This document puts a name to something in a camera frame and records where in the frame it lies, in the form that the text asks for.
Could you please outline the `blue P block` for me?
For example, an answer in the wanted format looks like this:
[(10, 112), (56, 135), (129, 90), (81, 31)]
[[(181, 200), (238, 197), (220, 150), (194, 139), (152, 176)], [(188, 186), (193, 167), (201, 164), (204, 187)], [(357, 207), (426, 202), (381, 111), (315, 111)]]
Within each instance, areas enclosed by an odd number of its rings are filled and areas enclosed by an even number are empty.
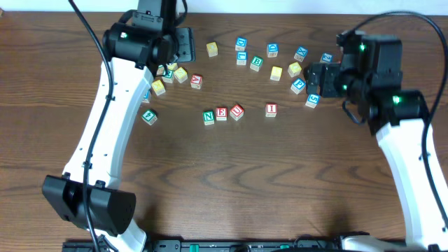
[(293, 93), (298, 95), (305, 89), (305, 87), (306, 83), (301, 78), (297, 78), (292, 82), (290, 89), (293, 91)]

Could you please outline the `green R block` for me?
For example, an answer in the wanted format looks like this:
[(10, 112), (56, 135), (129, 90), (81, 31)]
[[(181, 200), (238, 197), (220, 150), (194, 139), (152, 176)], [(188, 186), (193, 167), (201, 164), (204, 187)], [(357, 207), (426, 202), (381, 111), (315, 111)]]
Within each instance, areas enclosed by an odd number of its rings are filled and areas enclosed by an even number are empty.
[(172, 70), (164, 71), (162, 75), (162, 80), (166, 83), (173, 83), (174, 82), (174, 72)]

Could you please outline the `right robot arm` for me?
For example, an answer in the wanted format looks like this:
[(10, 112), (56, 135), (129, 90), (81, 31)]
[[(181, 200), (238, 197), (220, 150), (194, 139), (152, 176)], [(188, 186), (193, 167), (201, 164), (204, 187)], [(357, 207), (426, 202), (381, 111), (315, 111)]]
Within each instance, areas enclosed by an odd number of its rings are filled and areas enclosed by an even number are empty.
[(355, 234), (341, 240), (349, 251), (446, 251), (447, 183), (442, 174), (422, 93), (401, 87), (402, 42), (393, 35), (346, 31), (337, 36), (341, 62), (322, 56), (304, 70), (307, 104), (344, 98), (358, 107), (350, 114), (367, 123), (377, 140), (398, 191), (405, 219), (405, 245)]

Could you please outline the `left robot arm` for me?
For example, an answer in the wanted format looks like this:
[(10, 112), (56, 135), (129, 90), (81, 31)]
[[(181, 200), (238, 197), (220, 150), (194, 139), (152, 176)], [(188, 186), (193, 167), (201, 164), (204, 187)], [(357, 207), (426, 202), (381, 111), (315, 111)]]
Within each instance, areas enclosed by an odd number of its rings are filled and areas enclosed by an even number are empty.
[(158, 68), (195, 60), (193, 32), (177, 0), (140, 1), (94, 43), (102, 59), (98, 91), (83, 134), (43, 196), (59, 217), (90, 233), (64, 251), (143, 251), (147, 234), (134, 220), (136, 195), (120, 190), (123, 158), (137, 112)]

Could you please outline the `red I block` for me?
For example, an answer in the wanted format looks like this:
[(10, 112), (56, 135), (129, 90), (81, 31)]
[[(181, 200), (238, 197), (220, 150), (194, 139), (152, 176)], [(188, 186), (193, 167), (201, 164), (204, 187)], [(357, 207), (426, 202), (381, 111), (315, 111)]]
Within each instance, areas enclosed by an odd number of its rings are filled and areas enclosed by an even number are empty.
[(267, 103), (265, 106), (265, 116), (268, 118), (275, 118), (277, 116), (277, 104)]

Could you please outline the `red U block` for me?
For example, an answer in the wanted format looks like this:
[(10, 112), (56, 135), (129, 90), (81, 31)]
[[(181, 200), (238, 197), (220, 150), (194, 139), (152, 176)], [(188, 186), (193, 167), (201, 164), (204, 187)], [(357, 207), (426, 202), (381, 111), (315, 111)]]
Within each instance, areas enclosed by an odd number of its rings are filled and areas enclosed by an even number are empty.
[(235, 121), (238, 121), (243, 115), (244, 115), (244, 109), (243, 109), (239, 104), (235, 104), (235, 105), (230, 109), (230, 116), (231, 116)]

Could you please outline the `green N block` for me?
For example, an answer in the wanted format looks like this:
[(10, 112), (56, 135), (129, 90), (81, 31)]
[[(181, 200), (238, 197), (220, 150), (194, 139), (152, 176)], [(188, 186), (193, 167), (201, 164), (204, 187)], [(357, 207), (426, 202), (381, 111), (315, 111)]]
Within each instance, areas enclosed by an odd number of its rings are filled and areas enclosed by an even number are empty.
[(202, 113), (205, 125), (213, 125), (215, 123), (215, 116), (213, 111), (204, 111)]

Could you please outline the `red E block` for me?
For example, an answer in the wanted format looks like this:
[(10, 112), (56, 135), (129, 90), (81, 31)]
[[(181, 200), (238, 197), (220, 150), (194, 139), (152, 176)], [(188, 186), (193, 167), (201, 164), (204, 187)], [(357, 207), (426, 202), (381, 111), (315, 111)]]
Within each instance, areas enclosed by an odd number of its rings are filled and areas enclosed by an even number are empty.
[(217, 107), (216, 108), (216, 120), (226, 121), (228, 119), (228, 108), (227, 107)]

